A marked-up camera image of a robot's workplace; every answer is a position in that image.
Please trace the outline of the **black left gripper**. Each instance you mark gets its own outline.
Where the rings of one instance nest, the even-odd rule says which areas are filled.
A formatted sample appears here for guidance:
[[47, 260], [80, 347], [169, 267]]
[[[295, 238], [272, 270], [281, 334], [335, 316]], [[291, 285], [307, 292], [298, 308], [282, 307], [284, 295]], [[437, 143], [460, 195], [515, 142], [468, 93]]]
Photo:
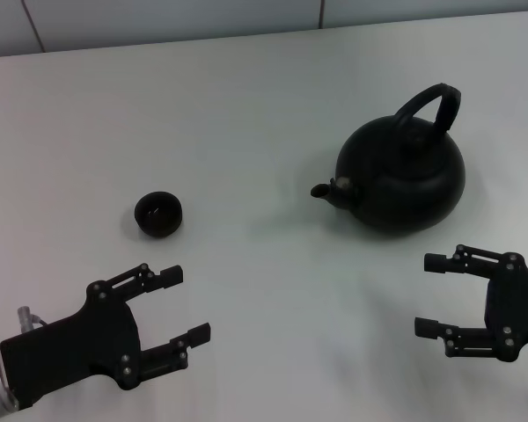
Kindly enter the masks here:
[[146, 263], [86, 289], [74, 315], [0, 343], [11, 392], [41, 398], [94, 375], [112, 378], [121, 389], [188, 367], [188, 351], [210, 342], [205, 323], [141, 352], [138, 329], [127, 301], [183, 282], [176, 265], [154, 273]]

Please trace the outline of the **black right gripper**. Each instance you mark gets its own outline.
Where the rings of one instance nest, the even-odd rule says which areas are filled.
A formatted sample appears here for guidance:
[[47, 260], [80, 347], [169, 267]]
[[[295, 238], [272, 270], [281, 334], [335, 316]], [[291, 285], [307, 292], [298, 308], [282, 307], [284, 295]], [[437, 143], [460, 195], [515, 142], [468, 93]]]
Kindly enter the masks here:
[[466, 273], [489, 279], [484, 321], [487, 328], [461, 328], [416, 317], [414, 334], [444, 342], [448, 358], [491, 358], [515, 361], [528, 345], [528, 267], [515, 253], [486, 251], [463, 244], [448, 258], [426, 253], [424, 271]]

